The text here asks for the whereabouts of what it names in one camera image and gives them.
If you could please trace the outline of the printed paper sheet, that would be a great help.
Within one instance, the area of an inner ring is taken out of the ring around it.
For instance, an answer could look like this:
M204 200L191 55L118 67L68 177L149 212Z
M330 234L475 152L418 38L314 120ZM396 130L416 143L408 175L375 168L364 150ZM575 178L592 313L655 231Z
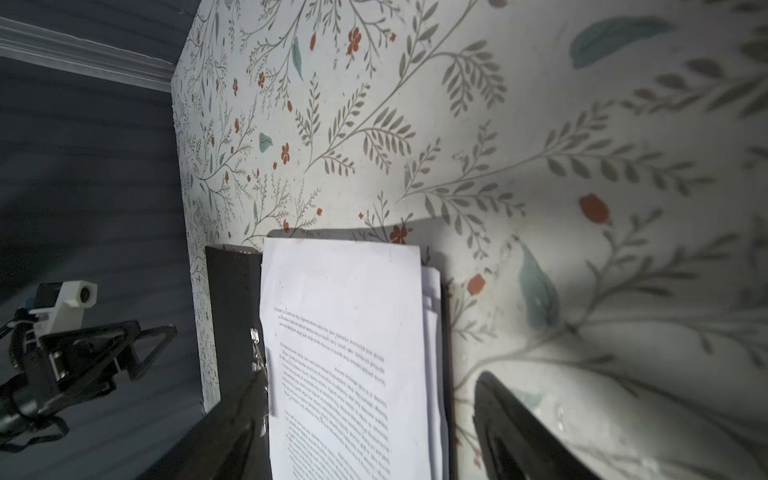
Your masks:
M269 238L260 319L276 479L427 479L420 252Z
M443 389L440 273L434 267L422 267L421 274L430 461L432 478L443 480L448 479L450 474L448 421Z

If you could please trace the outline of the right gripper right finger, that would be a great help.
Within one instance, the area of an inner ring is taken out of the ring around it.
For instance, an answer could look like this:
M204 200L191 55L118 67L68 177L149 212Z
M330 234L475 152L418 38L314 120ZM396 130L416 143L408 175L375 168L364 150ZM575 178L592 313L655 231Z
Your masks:
M480 374L473 422L490 479L595 479L492 373Z

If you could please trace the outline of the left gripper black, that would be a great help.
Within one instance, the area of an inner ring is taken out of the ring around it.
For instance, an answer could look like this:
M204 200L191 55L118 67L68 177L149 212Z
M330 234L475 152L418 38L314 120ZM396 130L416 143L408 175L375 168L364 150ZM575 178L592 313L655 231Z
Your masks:
M20 322L9 334L16 375L1 385L1 445L32 447L65 438L70 428L61 413L112 393L120 371L131 382L142 379L178 330L141 330L128 321L39 337L29 322ZM135 344L146 340L156 344L139 357Z

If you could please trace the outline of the printed paper sheet back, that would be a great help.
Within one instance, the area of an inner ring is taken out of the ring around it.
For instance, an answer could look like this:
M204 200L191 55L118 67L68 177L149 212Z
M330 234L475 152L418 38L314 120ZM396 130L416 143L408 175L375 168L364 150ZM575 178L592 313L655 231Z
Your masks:
M448 479L450 474L448 421L443 389L440 273L434 267L422 267L421 274L430 461L432 478L443 480Z

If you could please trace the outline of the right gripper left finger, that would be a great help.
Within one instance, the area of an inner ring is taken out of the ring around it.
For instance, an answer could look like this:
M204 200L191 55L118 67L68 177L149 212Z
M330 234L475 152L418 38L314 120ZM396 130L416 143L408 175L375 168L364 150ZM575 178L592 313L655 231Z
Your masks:
M252 373L139 477L268 479L267 376Z

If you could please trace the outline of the orange folder black inside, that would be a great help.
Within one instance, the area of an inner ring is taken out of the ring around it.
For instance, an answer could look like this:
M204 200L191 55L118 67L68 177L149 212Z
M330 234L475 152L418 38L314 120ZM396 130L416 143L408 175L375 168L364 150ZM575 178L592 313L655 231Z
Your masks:
M259 367L265 350L259 318L262 254L251 247L214 245L205 248L218 391L221 397L245 384L250 371ZM443 389L446 386L444 357L447 353L442 326ZM450 445L452 421L449 395L444 392L449 435L449 474L455 448Z

